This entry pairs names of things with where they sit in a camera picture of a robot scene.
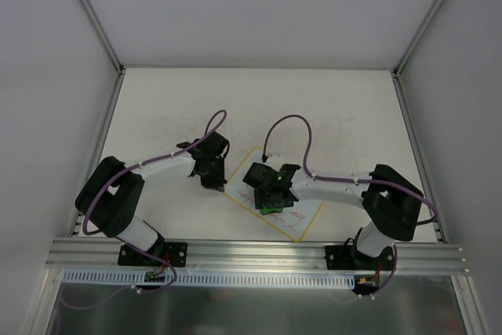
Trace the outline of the green bone-shaped eraser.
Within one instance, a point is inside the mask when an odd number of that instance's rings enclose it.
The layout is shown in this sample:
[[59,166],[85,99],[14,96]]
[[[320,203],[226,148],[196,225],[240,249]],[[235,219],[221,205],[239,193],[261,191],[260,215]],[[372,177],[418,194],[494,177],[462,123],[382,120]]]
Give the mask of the green bone-shaped eraser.
[[273,206],[272,204],[264,205],[261,209],[259,209],[260,214],[266,216],[270,213],[281,213],[283,211],[282,206]]

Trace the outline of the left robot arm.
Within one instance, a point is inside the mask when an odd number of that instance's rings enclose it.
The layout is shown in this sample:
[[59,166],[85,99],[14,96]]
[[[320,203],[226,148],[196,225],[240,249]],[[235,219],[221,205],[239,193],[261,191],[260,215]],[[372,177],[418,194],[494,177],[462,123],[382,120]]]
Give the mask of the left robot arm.
[[223,192],[224,160],[230,142],[217,132],[194,142],[177,145],[171,155],[150,158],[127,166],[114,156],[106,157],[94,170],[75,199],[75,208],[85,220],[108,238],[128,245],[146,265],[167,258],[165,239],[136,215],[140,196],[149,180],[200,177],[205,189]]

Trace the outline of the yellow framed small whiteboard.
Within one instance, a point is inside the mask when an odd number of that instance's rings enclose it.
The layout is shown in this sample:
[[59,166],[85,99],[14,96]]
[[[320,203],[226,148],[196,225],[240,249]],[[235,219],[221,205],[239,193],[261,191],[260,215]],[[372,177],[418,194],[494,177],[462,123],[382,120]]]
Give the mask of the yellow framed small whiteboard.
[[280,213],[265,215],[255,209],[254,191],[242,182],[242,178],[253,162],[261,162],[262,151],[261,147],[253,148],[239,163],[228,179],[224,195],[291,241],[299,242],[307,234],[324,202],[319,200],[296,202],[294,207],[284,208]]

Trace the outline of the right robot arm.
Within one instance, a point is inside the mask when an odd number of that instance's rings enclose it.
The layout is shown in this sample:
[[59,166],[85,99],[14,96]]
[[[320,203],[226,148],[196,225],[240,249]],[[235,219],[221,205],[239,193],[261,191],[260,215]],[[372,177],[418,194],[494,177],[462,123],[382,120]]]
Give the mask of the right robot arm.
[[275,212],[305,201],[336,202],[363,209],[370,222],[354,238],[351,262],[368,269],[385,248],[411,242],[415,236],[423,194],[390,166],[345,177],[308,173],[294,164],[280,169],[254,162],[242,178],[254,191],[255,208]]

